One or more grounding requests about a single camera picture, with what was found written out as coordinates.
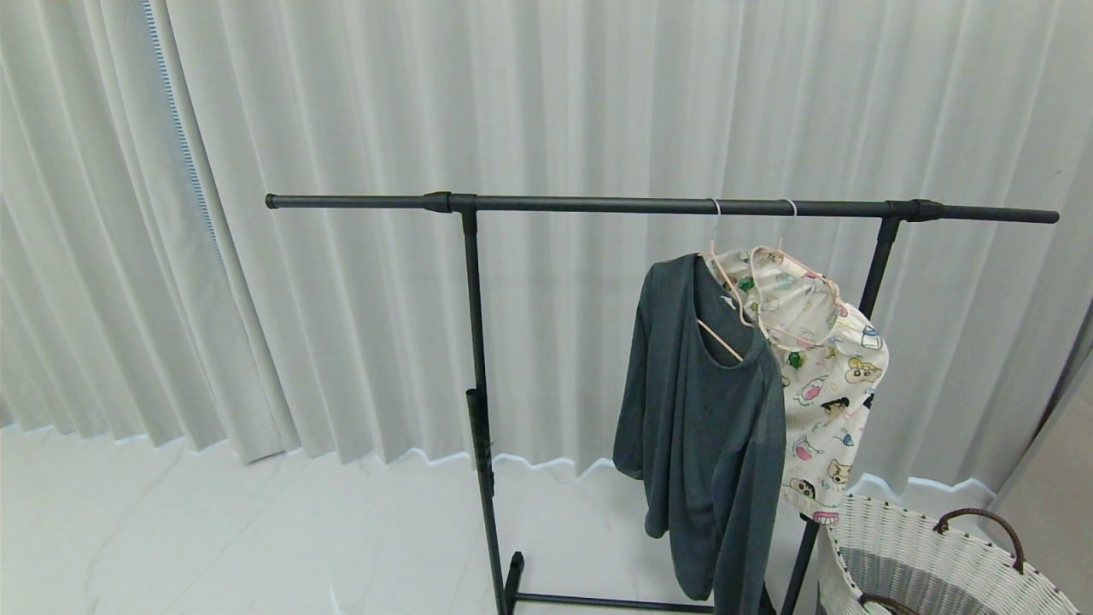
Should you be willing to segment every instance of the white garment with cartoon print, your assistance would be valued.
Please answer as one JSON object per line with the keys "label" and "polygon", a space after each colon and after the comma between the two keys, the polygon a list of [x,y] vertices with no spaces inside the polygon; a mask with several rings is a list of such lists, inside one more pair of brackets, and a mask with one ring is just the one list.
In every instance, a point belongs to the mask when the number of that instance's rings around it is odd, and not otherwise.
{"label": "white garment with cartoon print", "polygon": [[[706,255],[710,273],[722,272]],[[865,431],[866,401],[888,369],[880,334],[838,286],[785,252],[756,247],[717,256],[781,365],[786,443],[781,496],[822,524],[838,505]]]}

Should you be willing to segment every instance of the laundry basket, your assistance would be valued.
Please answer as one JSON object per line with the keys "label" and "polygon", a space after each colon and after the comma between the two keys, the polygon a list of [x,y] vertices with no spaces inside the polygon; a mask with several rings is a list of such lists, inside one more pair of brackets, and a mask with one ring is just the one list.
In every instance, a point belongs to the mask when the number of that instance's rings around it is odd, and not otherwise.
{"label": "laundry basket", "polygon": [[[978,515],[1009,533],[1015,555],[949,529]],[[826,615],[1077,615],[1058,588],[1024,560],[1016,533],[980,509],[940,520],[847,495],[839,522],[824,528],[818,571]]]}

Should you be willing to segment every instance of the horizontal rod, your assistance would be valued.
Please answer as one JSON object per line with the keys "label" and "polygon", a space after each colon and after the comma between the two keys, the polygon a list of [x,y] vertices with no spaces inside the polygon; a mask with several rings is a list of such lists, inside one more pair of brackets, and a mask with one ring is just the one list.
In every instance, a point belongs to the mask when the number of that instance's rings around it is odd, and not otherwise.
{"label": "horizontal rod", "polygon": [[270,209],[430,209],[449,212],[457,206],[477,211],[567,211],[598,213],[689,213],[732,215],[801,215],[827,217],[890,217],[917,220],[992,220],[1054,224],[1056,211],[963,206],[932,201],[749,200],[609,197],[480,196],[434,192],[422,196],[284,196],[266,194]]}
{"label": "horizontal rod", "polygon": [[713,613],[714,607],[705,604],[677,604],[673,602],[639,602],[636,600],[614,600],[609,598],[583,598],[578,595],[552,595],[545,593],[517,592],[516,600],[524,602],[549,602],[552,604],[581,604],[606,606],[608,608],[633,608],[638,611],[668,611],[672,613]]}

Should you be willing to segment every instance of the gray sleeve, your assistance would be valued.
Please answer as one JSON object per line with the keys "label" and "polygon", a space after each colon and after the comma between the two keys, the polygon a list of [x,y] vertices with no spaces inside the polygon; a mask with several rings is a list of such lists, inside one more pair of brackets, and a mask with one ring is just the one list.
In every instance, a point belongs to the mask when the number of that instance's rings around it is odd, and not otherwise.
{"label": "gray sleeve", "polygon": [[[738,458],[739,475],[715,475],[713,493],[733,494],[731,501],[715,499],[715,507],[721,504],[727,508],[715,511],[717,518],[728,516],[714,570],[714,606],[719,615],[756,613],[763,592],[786,454],[781,388],[767,387],[776,390],[764,395],[764,409],[756,417],[752,439],[744,451],[736,453],[742,456]],[[769,428],[779,423],[780,429],[772,434]],[[736,489],[731,485],[718,485],[718,480],[736,483]]]}
{"label": "gray sleeve", "polygon": [[630,365],[626,368],[626,386],[622,394],[622,410],[619,427],[615,429],[612,461],[619,472],[638,481],[643,477],[642,451],[645,423],[645,374],[649,347],[648,303],[653,285],[653,270],[645,274],[642,296],[637,300],[634,317],[634,336],[630,345]]}

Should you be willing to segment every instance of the white marble floor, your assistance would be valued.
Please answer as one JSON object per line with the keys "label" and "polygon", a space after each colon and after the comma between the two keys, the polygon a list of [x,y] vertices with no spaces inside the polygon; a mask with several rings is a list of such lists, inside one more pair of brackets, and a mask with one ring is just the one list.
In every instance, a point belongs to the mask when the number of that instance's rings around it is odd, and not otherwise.
{"label": "white marble floor", "polygon": [[[293,453],[242,466],[226,446],[193,454],[181,441],[154,449],[146,439],[9,428],[0,464],[3,615],[492,608],[466,457],[431,464],[411,453],[385,466],[374,457],[342,465]],[[496,474],[503,564],[525,553],[521,589],[685,600],[667,542],[643,533],[639,483],[610,468],[576,478],[567,463],[514,460],[500,460]],[[926,504],[924,512],[947,508]],[[792,511],[779,512],[767,570],[776,603],[801,527]],[[804,594],[798,613],[812,613]],[[518,613],[588,611],[522,604]]]}

